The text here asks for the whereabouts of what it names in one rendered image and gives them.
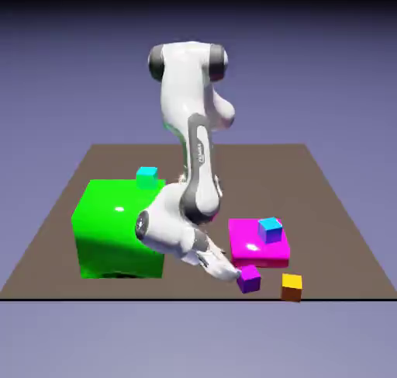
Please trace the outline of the large magenta box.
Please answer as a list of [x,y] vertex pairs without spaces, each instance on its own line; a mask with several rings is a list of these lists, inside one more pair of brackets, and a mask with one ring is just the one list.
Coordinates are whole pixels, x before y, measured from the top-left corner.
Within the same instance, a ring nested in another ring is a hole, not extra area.
[[255,265],[259,268],[288,267],[290,247],[283,227],[280,241],[265,244],[258,235],[260,219],[229,219],[230,251],[236,267]]

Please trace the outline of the small orange cube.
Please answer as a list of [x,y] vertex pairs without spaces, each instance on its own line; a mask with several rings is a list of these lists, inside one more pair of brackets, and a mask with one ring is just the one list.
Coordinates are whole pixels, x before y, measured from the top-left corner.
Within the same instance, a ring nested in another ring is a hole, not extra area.
[[302,276],[289,273],[281,275],[281,300],[300,302],[302,288]]

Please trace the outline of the small purple cube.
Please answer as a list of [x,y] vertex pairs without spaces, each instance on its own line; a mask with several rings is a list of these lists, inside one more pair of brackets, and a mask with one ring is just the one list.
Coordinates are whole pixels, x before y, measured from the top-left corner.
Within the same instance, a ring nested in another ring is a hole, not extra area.
[[256,292],[261,288],[261,274],[255,265],[246,265],[241,268],[237,285],[241,293]]

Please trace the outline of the small cyan cube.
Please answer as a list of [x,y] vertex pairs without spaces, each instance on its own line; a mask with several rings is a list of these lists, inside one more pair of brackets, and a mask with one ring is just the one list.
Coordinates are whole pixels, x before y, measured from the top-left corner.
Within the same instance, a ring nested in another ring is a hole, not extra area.
[[158,181],[158,168],[141,166],[136,172],[136,185],[141,189],[154,189]]

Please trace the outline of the large green box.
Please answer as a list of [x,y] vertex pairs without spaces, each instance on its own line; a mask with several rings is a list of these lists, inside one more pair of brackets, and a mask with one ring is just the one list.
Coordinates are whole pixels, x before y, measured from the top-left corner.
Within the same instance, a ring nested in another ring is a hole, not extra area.
[[152,189],[135,179],[88,183],[71,216],[82,278],[162,277],[164,255],[136,238],[135,223],[164,186],[163,179]]

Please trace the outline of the small blue cube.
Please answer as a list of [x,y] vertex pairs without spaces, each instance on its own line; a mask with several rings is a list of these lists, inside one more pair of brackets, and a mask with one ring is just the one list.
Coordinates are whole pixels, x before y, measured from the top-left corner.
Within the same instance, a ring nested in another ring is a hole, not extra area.
[[283,226],[276,217],[269,217],[258,221],[257,231],[265,244],[271,244],[281,240]]

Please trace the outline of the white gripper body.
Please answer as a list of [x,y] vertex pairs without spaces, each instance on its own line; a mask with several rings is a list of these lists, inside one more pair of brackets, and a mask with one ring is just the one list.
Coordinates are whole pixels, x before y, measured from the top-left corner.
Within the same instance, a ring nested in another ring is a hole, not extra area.
[[230,262],[224,250],[214,244],[205,251],[198,251],[198,260],[203,269],[216,279],[231,282],[241,276],[241,270]]

